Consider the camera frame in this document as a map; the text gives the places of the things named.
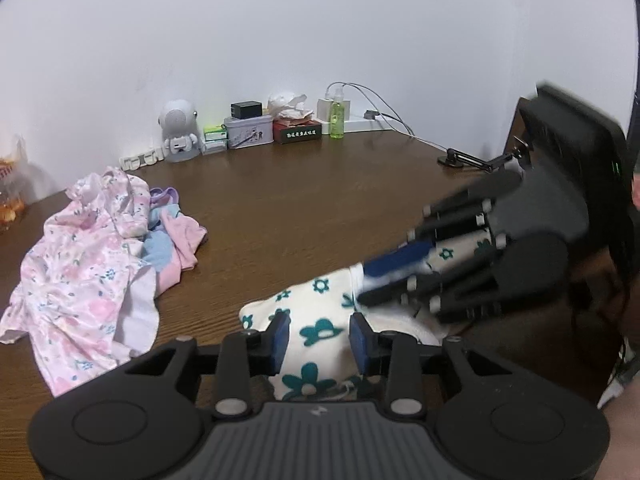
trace purple cloth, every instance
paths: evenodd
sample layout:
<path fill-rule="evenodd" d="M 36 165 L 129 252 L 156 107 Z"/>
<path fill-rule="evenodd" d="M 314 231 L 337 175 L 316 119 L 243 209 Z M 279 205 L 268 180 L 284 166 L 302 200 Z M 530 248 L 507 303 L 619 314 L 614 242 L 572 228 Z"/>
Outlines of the purple cloth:
<path fill-rule="evenodd" d="M 151 207 L 177 204 L 179 199 L 178 191 L 175 187 L 167 187 L 166 189 L 152 187 L 149 190 L 149 194 L 151 195 Z"/>

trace tissue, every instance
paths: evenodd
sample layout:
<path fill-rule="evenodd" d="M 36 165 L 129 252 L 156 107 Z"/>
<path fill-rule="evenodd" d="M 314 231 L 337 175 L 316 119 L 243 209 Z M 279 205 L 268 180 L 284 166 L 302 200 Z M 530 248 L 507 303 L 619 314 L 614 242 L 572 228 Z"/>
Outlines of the tissue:
<path fill-rule="evenodd" d="M 288 121 L 308 121 L 313 110 L 305 108 L 306 95 L 294 92 L 281 92 L 269 96 L 267 110 L 274 119 Z"/>

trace red box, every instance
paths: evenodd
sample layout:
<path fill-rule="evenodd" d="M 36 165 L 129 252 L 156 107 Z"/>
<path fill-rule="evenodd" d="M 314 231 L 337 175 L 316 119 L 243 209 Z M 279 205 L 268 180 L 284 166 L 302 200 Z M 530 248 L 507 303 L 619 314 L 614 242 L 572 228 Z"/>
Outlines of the red box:
<path fill-rule="evenodd" d="M 322 124 L 318 121 L 307 121 L 297 126 L 286 126 L 277 121 L 273 122 L 273 140 L 278 144 L 289 144 L 299 140 L 320 139 Z"/>

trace white box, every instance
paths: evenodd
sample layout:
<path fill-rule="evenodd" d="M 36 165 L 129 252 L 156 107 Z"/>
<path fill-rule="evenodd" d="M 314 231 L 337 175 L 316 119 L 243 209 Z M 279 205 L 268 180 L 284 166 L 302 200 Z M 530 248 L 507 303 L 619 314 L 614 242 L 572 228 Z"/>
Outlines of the white box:
<path fill-rule="evenodd" d="M 250 119 L 225 119 L 229 148 L 245 148 L 273 142 L 273 118 L 270 115 Z"/>
<path fill-rule="evenodd" d="M 331 104 L 334 101 L 332 99 L 318 99 L 318 106 L 316 108 L 316 118 L 324 121 L 325 123 L 329 122 L 329 112 L 331 111 Z M 351 115 L 351 101 L 345 99 L 342 101 L 342 105 L 344 106 L 344 116 L 349 117 Z"/>
<path fill-rule="evenodd" d="M 223 140 L 205 140 L 202 143 L 202 154 L 218 153 L 226 151 L 226 139 Z"/>

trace blue cloth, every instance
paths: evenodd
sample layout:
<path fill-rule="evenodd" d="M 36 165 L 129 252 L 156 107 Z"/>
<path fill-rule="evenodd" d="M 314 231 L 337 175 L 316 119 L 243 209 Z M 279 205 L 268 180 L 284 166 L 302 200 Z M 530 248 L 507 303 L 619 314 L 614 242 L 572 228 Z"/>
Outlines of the blue cloth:
<path fill-rule="evenodd" d="M 156 272 L 160 272 L 171 261 L 174 250 L 174 242 L 167 234 L 160 220 L 160 212 L 166 210 L 169 215 L 176 218 L 180 214 L 180 206 L 169 204 L 154 207 L 149 211 L 149 231 L 142 240 L 142 254 L 140 258 L 151 264 Z"/>
<path fill-rule="evenodd" d="M 169 204 L 169 205 L 163 205 L 160 207 L 152 207 L 151 210 L 149 211 L 149 220 L 147 225 L 150 231 L 158 227 L 158 224 L 160 224 L 160 212 L 163 209 L 166 210 L 169 213 L 169 215 L 171 215 L 173 218 L 177 218 L 178 213 L 180 213 L 180 206 L 177 204 Z"/>

